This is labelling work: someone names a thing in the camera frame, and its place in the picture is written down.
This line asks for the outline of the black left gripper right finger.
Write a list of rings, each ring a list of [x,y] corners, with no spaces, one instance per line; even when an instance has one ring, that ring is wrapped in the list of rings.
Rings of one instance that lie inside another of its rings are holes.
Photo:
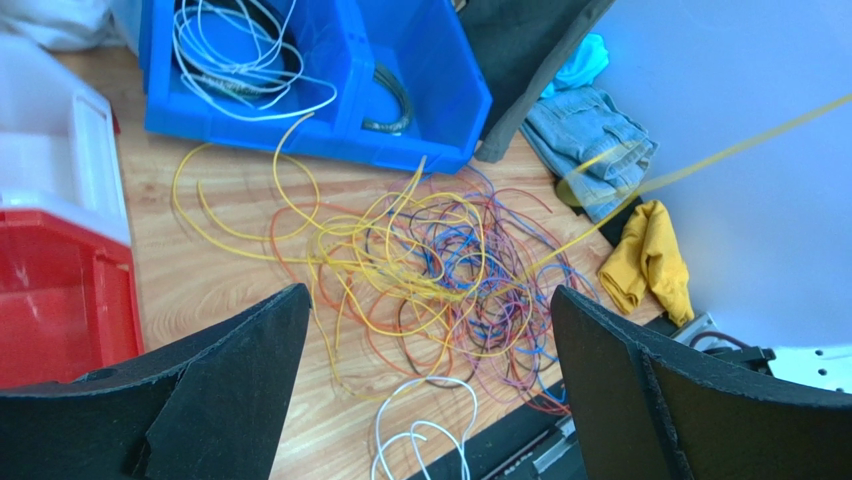
[[[847,479],[851,397],[702,353],[561,286],[552,327],[591,479]]]

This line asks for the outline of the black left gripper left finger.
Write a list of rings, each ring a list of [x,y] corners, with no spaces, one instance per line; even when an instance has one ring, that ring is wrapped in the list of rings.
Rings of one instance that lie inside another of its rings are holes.
[[[69,383],[1,393],[5,479],[266,479],[312,301],[293,284]]]

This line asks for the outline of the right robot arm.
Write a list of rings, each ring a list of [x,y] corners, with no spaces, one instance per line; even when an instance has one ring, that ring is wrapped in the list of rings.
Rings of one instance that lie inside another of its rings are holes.
[[[551,316],[592,479],[847,479],[851,349],[773,349],[766,372],[559,287]]]

